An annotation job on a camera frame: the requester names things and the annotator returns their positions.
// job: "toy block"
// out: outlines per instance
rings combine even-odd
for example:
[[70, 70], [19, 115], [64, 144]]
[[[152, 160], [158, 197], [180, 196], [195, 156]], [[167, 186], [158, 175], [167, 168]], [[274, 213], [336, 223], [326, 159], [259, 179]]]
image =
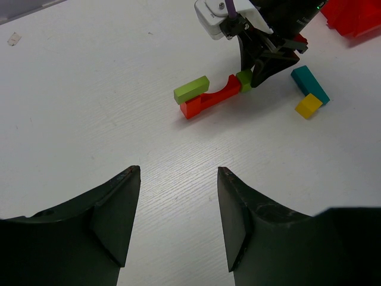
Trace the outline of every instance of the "toy block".
[[180, 104], [180, 109], [183, 112], [185, 118], [191, 119], [201, 112], [201, 96], [197, 96]]
[[199, 114], [202, 110], [205, 110], [211, 106], [220, 103], [239, 93], [241, 89], [241, 83], [237, 77], [233, 74], [229, 76], [226, 86], [212, 94], [201, 94], [189, 101], [180, 105], [180, 109], [183, 112], [185, 118], [190, 119], [193, 116]]
[[309, 94], [299, 102], [295, 110], [304, 118], [309, 119], [322, 104], [313, 94]]
[[342, 36], [361, 36], [381, 27], [380, 0], [330, 0], [321, 10]]
[[229, 76], [226, 86], [213, 94], [201, 94], [201, 111], [220, 103], [239, 93], [241, 83], [233, 74]]
[[305, 96], [313, 94], [323, 105], [326, 105], [330, 101], [328, 95], [307, 66], [293, 70], [291, 76]]
[[251, 79], [252, 79], [252, 71], [242, 70], [236, 74], [237, 79], [241, 83], [241, 92], [246, 92], [252, 89], [251, 87]]
[[192, 98], [197, 97], [209, 90], [209, 80], [206, 76], [202, 76], [199, 79], [189, 82], [174, 90], [174, 100], [180, 105]]

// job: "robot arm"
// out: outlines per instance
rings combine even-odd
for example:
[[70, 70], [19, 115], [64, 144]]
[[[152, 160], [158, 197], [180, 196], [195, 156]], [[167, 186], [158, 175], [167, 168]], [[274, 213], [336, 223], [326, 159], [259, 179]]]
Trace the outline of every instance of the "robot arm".
[[300, 35], [328, 0], [197, 0], [200, 23], [215, 39], [238, 37], [241, 70], [253, 69], [251, 86], [296, 64], [308, 42]]

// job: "red arch block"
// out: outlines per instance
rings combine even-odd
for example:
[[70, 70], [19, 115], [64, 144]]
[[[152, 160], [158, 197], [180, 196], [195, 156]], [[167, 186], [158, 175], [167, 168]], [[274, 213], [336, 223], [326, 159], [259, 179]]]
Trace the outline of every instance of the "red arch block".
[[238, 94], [240, 89], [241, 83], [235, 75], [231, 74], [226, 86], [222, 90], [213, 94], [198, 95], [197, 97], [180, 104], [180, 109], [185, 118], [190, 119], [199, 114], [202, 110], [212, 107], [217, 103]]

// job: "lime green block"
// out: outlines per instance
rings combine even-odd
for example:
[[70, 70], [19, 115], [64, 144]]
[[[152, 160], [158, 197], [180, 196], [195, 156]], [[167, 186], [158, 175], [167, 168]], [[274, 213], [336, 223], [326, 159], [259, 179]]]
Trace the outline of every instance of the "lime green block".
[[251, 70], [242, 70], [236, 74], [239, 82], [241, 83], [241, 92], [246, 92], [251, 89], [251, 79], [252, 71]]
[[209, 89], [209, 80], [206, 76], [202, 76], [193, 82], [187, 83], [174, 90], [174, 100], [177, 104], [184, 103], [185, 101], [191, 100], [196, 96], [207, 92]]

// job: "small debris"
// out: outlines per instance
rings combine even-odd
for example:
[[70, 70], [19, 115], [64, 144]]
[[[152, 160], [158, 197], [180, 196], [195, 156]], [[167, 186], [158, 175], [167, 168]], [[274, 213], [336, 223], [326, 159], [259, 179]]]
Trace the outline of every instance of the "small debris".
[[19, 42], [20, 39], [21, 39], [21, 36], [18, 33], [13, 33], [13, 35], [8, 40], [8, 45], [14, 46]]

